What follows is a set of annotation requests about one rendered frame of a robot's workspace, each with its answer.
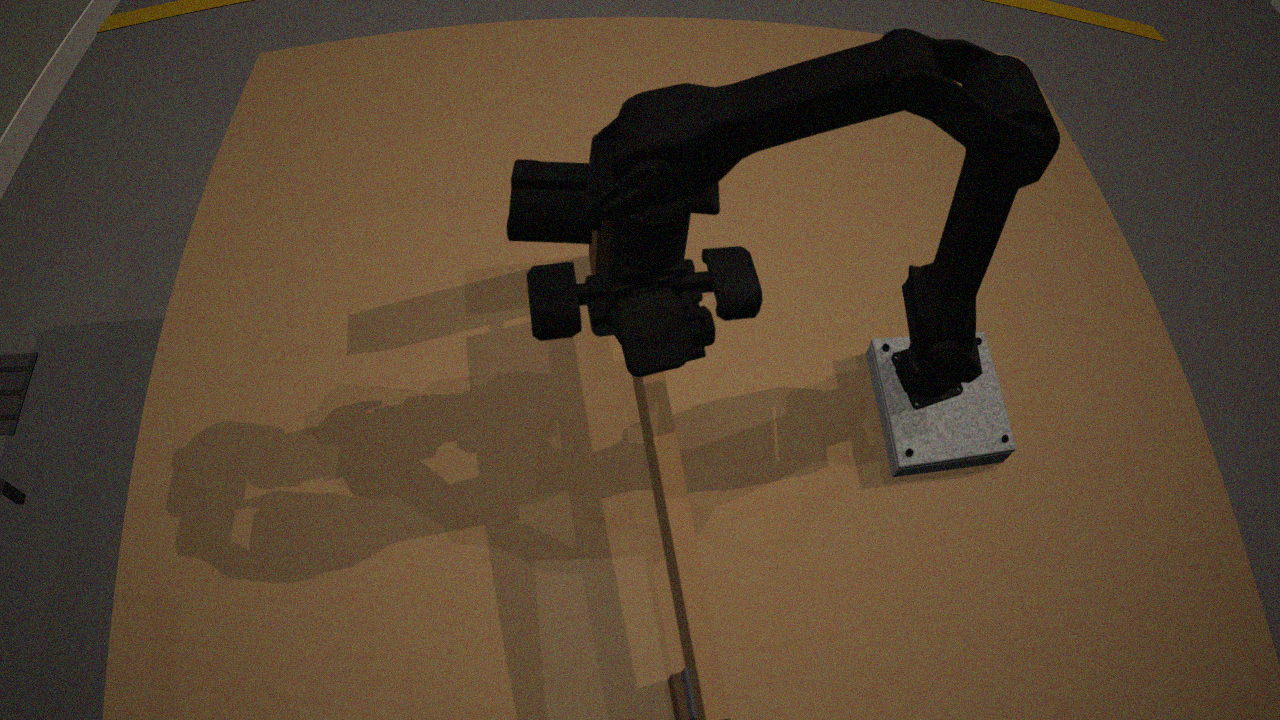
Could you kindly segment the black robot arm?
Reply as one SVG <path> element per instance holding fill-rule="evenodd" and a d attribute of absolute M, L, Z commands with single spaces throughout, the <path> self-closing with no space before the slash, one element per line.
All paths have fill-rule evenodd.
<path fill-rule="evenodd" d="M 1060 143 L 1034 76 L 1015 56 L 899 28 L 733 85 L 635 94 L 593 137 L 590 163 L 515 161 L 507 237 L 593 243 L 593 231 L 612 220 L 620 252 L 662 263 L 682 251 L 691 213 L 719 213 L 718 182 L 742 158 L 902 110 L 966 150 L 934 261 L 910 265 L 902 284 L 910 347 L 891 357 L 914 409 L 954 398 L 982 374 L 977 293 L 1012 200 L 1041 179 Z M 604 306 L 636 377 L 707 357 L 716 340 L 710 311 L 682 300 L 675 275 L 611 288 Z"/>

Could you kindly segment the dark brown wooden post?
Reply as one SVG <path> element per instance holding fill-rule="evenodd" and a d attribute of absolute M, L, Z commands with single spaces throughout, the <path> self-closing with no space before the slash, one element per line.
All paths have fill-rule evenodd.
<path fill-rule="evenodd" d="M 593 243 L 589 243 L 589 259 L 593 275 L 609 273 L 612 220 L 602 220 L 602 231 L 593 231 Z M 675 720 L 695 720 L 698 717 L 694 702 L 689 667 L 671 674 L 668 679 Z"/>

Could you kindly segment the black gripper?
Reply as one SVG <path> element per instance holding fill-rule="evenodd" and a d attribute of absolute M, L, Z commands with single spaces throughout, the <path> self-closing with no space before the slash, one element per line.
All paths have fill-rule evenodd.
<path fill-rule="evenodd" d="M 760 313 L 762 287 L 751 252 L 741 246 L 703 249 L 708 272 L 695 272 L 692 260 L 684 259 L 685 249 L 686 243 L 678 255 L 662 263 L 640 263 L 620 252 L 611 234 L 609 273 L 588 275 L 584 284 L 576 282 L 573 263 L 532 266 L 527 273 L 532 336 L 540 341 L 573 337 L 581 331 L 579 305 L 588 305 L 593 334 L 614 334 L 620 341 L 605 316 L 604 299 L 611 288 L 630 284 L 631 290 L 641 290 L 664 275 L 675 275 L 682 300 L 691 299 L 696 307 L 701 293 L 714 292 L 716 315 L 723 320 L 750 319 Z"/>

